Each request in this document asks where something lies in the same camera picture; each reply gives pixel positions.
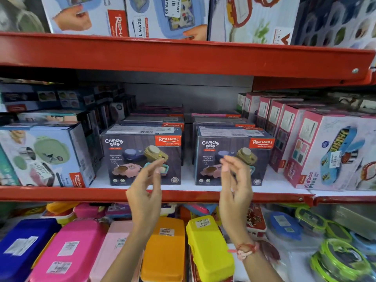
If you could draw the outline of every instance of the bracelet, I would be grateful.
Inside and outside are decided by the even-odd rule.
[[[248,247],[250,250],[248,252],[244,252],[242,250],[240,250],[241,247]],[[238,259],[240,261],[244,261],[247,256],[251,255],[252,253],[255,253],[256,251],[258,251],[260,248],[258,242],[255,242],[255,244],[250,244],[250,243],[241,243],[241,244],[238,244],[238,247],[237,249],[228,249],[227,252],[228,253],[236,253],[237,256],[238,256]]]

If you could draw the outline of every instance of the yellow container lid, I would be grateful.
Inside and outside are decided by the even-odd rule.
[[[183,220],[160,217],[146,244],[143,282],[182,282],[185,263]]]
[[[218,282],[234,274],[233,256],[212,216],[190,220],[186,231],[202,282]]]

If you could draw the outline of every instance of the shelf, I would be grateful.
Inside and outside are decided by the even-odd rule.
[[[314,206],[320,203],[361,204],[376,203],[376,191],[310,191]]]
[[[254,90],[369,84],[375,56],[345,48],[23,33],[0,33],[0,47],[0,66],[254,75]]]
[[[186,160],[182,166],[181,185],[162,185],[164,202],[219,202],[221,186],[196,186],[193,166]],[[14,187],[0,186],[2,201],[80,201],[125,202],[128,186],[111,186],[106,166],[98,171],[89,188]],[[313,205],[313,195],[307,190],[295,189],[282,174],[268,167],[263,186],[253,187],[255,203],[299,203]]]

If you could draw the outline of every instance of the round container with green lid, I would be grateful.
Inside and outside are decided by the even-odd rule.
[[[322,216],[313,213],[305,207],[299,207],[295,211],[295,218],[304,228],[304,231],[313,236],[321,236],[325,233],[327,222]]]
[[[359,281],[371,273],[371,265],[364,255],[343,240],[329,238],[321,244],[319,251],[318,259],[338,280]]]
[[[352,237],[350,233],[339,223],[335,221],[327,221],[326,233],[327,238],[338,238],[345,242],[351,243]]]
[[[316,252],[310,260],[311,269],[316,282],[339,282],[332,274],[322,265],[319,260],[320,254]]]

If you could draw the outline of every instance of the pink plastic container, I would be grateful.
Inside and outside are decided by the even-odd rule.
[[[111,264],[122,249],[132,227],[132,221],[115,221],[111,224],[94,266],[90,272],[91,282],[101,281],[103,276],[106,274],[106,271],[110,268]],[[132,282],[138,282],[141,261],[142,256],[139,259]]]
[[[89,203],[81,203],[74,207],[77,218],[100,219],[105,216],[105,207],[90,206]]]
[[[30,282],[87,282],[106,230],[94,220],[65,225],[31,272]]]

